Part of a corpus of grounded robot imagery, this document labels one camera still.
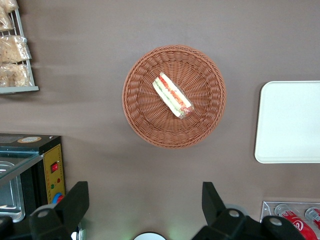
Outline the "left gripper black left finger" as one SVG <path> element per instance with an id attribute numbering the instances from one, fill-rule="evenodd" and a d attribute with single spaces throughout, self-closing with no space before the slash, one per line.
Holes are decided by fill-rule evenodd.
<path id="1" fill-rule="evenodd" d="M 33 240 L 70 240 L 90 206 L 87 181 L 77 182 L 59 203 L 38 208 L 29 217 Z"/>

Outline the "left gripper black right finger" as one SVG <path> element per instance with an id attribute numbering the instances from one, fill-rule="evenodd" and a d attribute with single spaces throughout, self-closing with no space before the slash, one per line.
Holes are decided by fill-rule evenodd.
<path id="1" fill-rule="evenodd" d="M 207 225 L 194 240 L 260 240 L 261 225 L 241 210 L 227 208 L 212 182 L 202 183 L 202 211 Z"/>

